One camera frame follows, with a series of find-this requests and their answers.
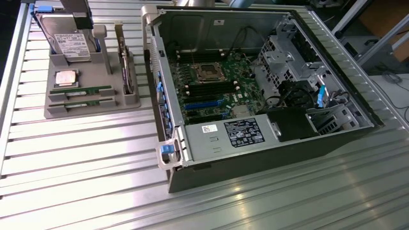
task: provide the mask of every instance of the slotted metal surface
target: slotted metal surface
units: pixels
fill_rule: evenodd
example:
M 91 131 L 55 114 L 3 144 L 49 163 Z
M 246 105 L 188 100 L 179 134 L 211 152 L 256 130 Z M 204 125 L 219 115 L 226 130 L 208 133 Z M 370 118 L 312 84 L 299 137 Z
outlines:
M 0 229 L 407 228 L 408 132 L 303 7 L 275 6 L 300 12 L 387 126 L 323 158 L 168 194 L 155 155 L 158 134 L 142 56 L 144 4 L 170 2 L 90 0 L 95 23 L 108 27 L 112 50 L 114 22 L 126 23 L 143 95 L 142 108 L 126 113 L 45 119 L 49 44 L 31 19 L 23 20 L 27 29 L 3 105 Z

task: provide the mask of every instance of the hard drive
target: hard drive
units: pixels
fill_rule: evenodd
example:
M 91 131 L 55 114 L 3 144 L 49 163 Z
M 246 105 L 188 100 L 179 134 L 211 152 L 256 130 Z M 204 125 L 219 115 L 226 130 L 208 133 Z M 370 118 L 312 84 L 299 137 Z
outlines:
M 53 54 L 65 54 L 69 62 L 90 61 L 90 53 L 99 51 L 92 29 L 78 29 L 74 15 L 63 9 L 35 11 L 33 15 L 43 29 Z

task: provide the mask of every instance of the motherboard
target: motherboard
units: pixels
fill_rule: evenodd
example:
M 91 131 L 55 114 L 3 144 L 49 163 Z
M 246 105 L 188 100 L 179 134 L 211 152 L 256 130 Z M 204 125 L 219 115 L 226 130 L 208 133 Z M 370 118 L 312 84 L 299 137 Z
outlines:
M 248 117 L 264 106 L 250 57 L 179 55 L 170 59 L 186 124 Z

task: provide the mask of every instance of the blue pcie slot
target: blue pcie slot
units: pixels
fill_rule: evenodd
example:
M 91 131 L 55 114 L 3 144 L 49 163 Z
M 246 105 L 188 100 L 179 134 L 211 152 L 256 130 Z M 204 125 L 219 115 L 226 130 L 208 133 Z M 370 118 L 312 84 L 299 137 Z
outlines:
M 186 105 L 186 110 L 192 109 L 203 109 L 203 108 L 211 108 L 211 107 L 219 107 L 222 105 L 224 100 L 214 101 L 214 102 L 206 102 L 206 103 L 192 103 Z

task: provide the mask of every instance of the cpu socket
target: cpu socket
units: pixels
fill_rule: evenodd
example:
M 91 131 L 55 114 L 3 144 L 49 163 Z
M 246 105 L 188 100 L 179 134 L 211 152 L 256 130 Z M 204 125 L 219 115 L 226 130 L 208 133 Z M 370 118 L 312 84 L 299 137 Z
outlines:
M 226 80 L 219 63 L 196 64 L 195 70 L 202 83 Z

